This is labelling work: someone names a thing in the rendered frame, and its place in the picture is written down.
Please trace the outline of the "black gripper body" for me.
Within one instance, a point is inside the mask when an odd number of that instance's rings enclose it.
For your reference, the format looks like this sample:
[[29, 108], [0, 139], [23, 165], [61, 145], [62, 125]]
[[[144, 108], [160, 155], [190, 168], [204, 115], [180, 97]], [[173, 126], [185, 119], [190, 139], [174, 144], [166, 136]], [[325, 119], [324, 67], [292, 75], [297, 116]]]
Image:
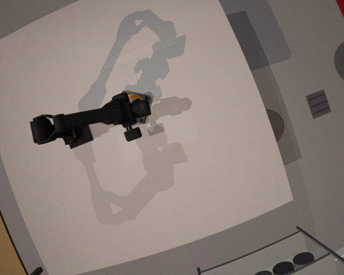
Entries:
[[[112, 100], [116, 99], [116, 98], [129, 99], [129, 97], [128, 97], [126, 92], [123, 92], [123, 93], [120, 93], [118, 95], [113, 96]], [[138, 139], [138, 138], [140, 138], [142, 136], [139, 127], [136, 127], [134, 129], [132, 128], [132, 125], [135, 124], [135, 121], [131, 121], [131, 122], [128, 122], [128, 123], [123, 123], [123, 124], [125, 124], [125, 128], [126, 128], [126, 131], [124, 132], [126, 141], [130, 142], [130, 141]], [[129, 127], [129, 129], [128, 129], [128, 127]]]

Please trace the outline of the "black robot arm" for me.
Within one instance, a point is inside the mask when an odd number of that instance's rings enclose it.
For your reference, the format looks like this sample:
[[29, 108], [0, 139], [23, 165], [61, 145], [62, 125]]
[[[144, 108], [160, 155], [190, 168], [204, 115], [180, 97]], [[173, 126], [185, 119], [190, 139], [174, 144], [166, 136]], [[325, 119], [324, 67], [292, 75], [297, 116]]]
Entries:
[[[148, 99], [116, 98], [102, 108], [68, 115], [39, 115], [30, 121], [35, 144], [46, 144], [57, 138], [63, 138], [65, 145], [74, 144], [84, 138], [80, 126], [104, 123], [119, 125], [134, 121], [137, 118], [151, 115]], [[49, 119], [53, 119], [53, 125]]]

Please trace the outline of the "orange round plate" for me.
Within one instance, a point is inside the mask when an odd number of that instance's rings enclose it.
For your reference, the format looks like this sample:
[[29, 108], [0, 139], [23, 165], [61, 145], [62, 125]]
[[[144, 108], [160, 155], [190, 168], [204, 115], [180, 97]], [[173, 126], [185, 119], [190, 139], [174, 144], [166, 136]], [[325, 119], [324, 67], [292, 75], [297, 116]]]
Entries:
[[142, 98], [140, 96], [135, 95], [135, 94], [130, 94], [130, 95], [128, 95], [128, 97], [129, 97], [130, 102], [132, 102], [134, 99], [137, 99], [137, 98], [142, 100]]

